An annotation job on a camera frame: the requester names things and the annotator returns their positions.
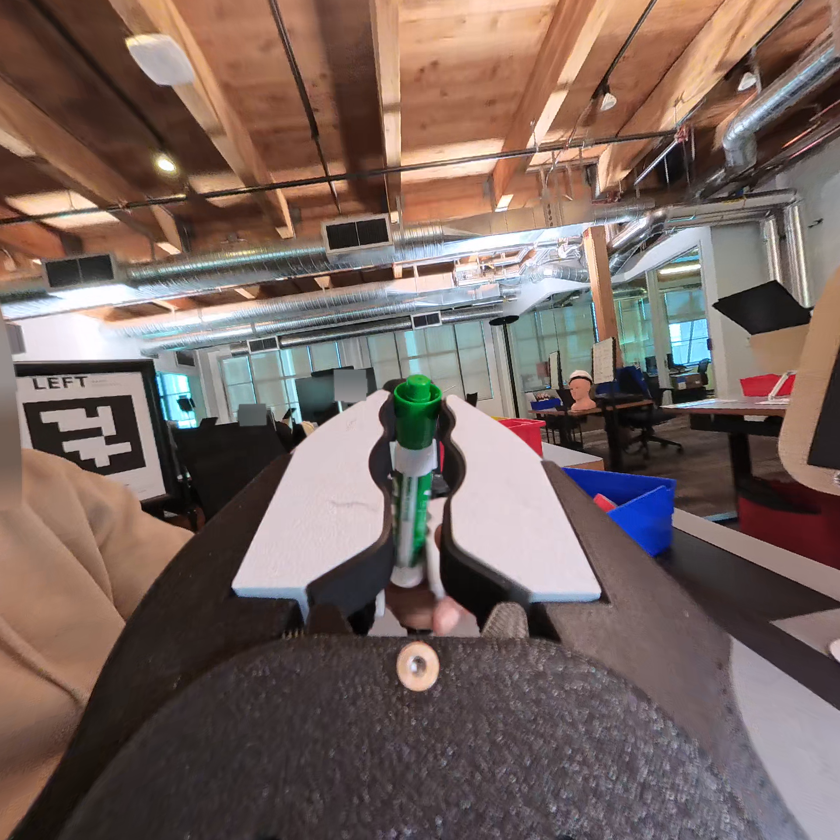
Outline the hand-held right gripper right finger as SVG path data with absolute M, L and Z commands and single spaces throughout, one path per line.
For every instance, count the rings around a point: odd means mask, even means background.
M 541 458 L 456 395 L 441 408 L 441 578 L 461 604 L 595 602 L 585 550 Z

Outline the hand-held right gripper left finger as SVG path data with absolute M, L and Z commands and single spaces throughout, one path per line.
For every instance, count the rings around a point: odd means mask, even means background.
M 299 444 L 234 576 L 239 597 L 348 617 L 375 602 L 395 564 L 393 395 L 377 391 Z

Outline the blue plastic bin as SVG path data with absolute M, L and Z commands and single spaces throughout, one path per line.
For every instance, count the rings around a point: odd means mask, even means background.
M 670 478 L 565 467 L 563 471 L 591 499 L 602 493 L 618 508 L 605 513 L 649 556 L 673 541 L 676 481 Z

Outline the green marker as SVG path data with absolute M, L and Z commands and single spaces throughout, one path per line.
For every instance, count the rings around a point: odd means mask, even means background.
M 393 540 L 391 581 L 412 589 L 425 578 L 427 510 L 438 465 L 437 426 L 440 389 L 428 377 L 412 374 L 393 391 Z

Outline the person's left hand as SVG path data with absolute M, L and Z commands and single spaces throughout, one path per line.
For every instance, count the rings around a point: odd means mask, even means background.
M 449 596 L 437 598 L 426 581 L 413 587 L 385 588 L 385 606 L 410 634 L 451 634 L 467 611 Z

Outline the red plastic bin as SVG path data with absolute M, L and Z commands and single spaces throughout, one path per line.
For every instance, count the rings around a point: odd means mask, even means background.
M 531 418 L 499 417 L 497 421 L 517 435 L 539 458 L 543 458 L 543 429 L 545 421 Z
M 758 374 L 740 380 L 742 394 L 745 397 L 757 397 L 761 400 L 783 400 L 790 396 L 795 383 L 795 372 L 782 374 Z

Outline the wooden office desk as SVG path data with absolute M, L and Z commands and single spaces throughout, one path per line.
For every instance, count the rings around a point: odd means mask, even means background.
M 735 400 L 706 399 L 665 406 L 664 411 L 686 416 L 695 431 L 725 434 L 728 437 L 731 475 L 735 490 L 752 476 L 749 439 L 764 437 L 778 440 L 787 402 L 762 397 L 741 397 Z
M 595 404 L 595 407 L 586 410 L 576 411 L 574 409 L 566 410 L 561 408 L 542 408 L 536 411 L 527 411 L 529 418 L 548 418 L 548 417 L 573 417 L 580 419 L 588 416 L 599 416 L 604 419 L 606 440 L 608 443 L 608 467 L 606 469 L 612 472 L 624 472 L 624 450 L 623 441 L 619 432 L 618 419 L 623 414 L 630 410 L 637 408 L 655 407 L 655 403 L 651 399 L 635 400 L 633 402 L 606 402 L 600 401 Z

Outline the black office chair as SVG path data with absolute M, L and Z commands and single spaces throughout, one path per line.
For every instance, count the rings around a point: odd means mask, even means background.
M 649 446 L 658 444 L 662 448 L 674 448 L 683 454 L 683 444 L 660 437 L 657 427 L 676 418 L 663 408 L 663 394 L 670 389 L 654 385 L 636 366 L 626 366 L 616 371 L 618 391 L 627 397 L 627 402 L 618 411 L 616 420 L 621 430 L 623 452 L 637 454 L 649 459 Z

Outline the left tag board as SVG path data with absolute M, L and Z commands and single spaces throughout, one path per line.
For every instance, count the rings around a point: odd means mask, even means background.
M 17 362 L 14 369 L 23 446 L 114 480 L 141 502 L 174 496 L 151 361 Z

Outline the black floor lamp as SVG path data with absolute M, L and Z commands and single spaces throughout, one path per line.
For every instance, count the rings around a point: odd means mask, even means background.
M 518 316 L 499 316 L 489 320 L 489 326 L 496 358 L 502 412 L 505 417 L 522 419 L 524 401 L 518 378 L 518 359 L 512 327 L 517 320 Z

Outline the person's beige sweatshirt torso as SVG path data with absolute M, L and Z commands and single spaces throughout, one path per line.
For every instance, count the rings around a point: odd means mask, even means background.
M 124 486 L 22 451 L 1 515 L 1 837 L 45 788 L 134 609 L 192 533 Z

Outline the black ceiling vent grille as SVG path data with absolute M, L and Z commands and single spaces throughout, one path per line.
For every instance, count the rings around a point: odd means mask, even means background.
M 111 254 L 46 259 L 41 264 L 41 271 L 47 288 L 53 291 L 112 285 L 119 280 L 118 264 Z
M 384 250 L 394 246 L 388 214 L 338 217 L 322 222 L 321 231 L 323 247 L 330 258 L 359 250 Z

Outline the wood-edged black board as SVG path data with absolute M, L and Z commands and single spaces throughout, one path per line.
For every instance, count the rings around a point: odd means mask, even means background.
M 839 272 L 812 311 L 779 438 L 787 473 L 805 487 L 839 494 Z

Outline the black panel on cardboard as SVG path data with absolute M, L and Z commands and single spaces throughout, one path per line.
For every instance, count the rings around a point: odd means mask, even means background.
M 736 292 L 711 306 L 748 334 L 759 373 L 782 375 L 799 369 L 812 310 L 802 306 L 780 282 L 771 280 Z

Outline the white ceiling device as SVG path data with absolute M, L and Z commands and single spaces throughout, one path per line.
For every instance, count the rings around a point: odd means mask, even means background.
M 195 72 L 184 49 L 164 34 L 133 35 L 124 40 L 129 55 L 159 87 L 177 88 L 192 85 Z

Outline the silver spiral air duct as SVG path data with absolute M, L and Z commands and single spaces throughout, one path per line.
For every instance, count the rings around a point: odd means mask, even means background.
M 710 197 L 750 172 L 758 160 L 758 134 L 832 79 L 838 68 L 838 48 L 832 37 L 825 38 L 741 108 L 722 135 L 722 167 L 692 187 L 693 197 Z
M 53 314 L 188 298 L 234 287 L 348 270 L 450 261 L 473 254 L 548 245 L 560 238 L 581 234 L 590 226 L 628 223 L 635 219 L 630 212 L 624 212 L 578 224 L 484 235 L 440 224 L 415 225 L 398 231 L 394 246 L 384 250 L 359 250 L 330 258 L 322 238 L 297 240 L 284 245 L 223 250 L 145 264 L 117 263 L 119 280 L 112 285 L 58 291 L 47 288 L 41 272 L 39 280 L 27 278 L 2 283 L 2 314 L 9 321 L 23 321 Z

